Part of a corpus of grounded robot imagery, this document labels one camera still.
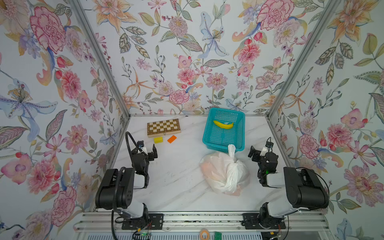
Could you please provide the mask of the white plastic bag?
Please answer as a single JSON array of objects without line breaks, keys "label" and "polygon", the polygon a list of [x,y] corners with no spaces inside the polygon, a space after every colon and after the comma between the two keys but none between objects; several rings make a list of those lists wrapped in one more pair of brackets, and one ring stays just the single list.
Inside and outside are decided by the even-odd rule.
[{"label": "white plastic bag", "polygon": [[228,153],[214,152],[206,155],[200,162],[205,180],[217,194],[240,196],[250,183],[247,166],[235,158],[236,147],[228,145]]}]

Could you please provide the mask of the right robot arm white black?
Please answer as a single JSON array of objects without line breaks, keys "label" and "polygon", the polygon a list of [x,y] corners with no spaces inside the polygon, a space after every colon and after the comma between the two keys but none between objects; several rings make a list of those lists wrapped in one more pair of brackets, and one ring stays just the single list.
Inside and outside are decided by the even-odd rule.
[{"label": "right robot arm white black", "polygon": [[323,179],[313,170],[284,167],[282,172],[277,172],[279,156],[273,152],[273,145],[268,140],[261,151],[251,147],[248,157],[258,164],[259,183],[265,188],[282,189],[285,194],[265,202],[256,214],[243,214],[242,225],[247,230],[284,229],[288,215],[298,211],[325,209],[329,205],[328,186],[321,182]]}]

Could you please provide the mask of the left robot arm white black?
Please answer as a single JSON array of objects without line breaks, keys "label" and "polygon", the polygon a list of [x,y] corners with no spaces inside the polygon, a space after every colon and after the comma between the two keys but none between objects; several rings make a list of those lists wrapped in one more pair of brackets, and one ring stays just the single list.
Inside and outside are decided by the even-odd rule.
[{"label": "left robot arm white black", "polygon": [[98,188],[95,204],[97,209],[111,210],[123,219],[123,224],[145,227],[151,223],[148,208],[134,199],[134,190],[145,189],[149,185],[149,165],[158,157],[153,146],[151,152],[136,148],[130,152],[132,168],[122,167],[106,171]]}]

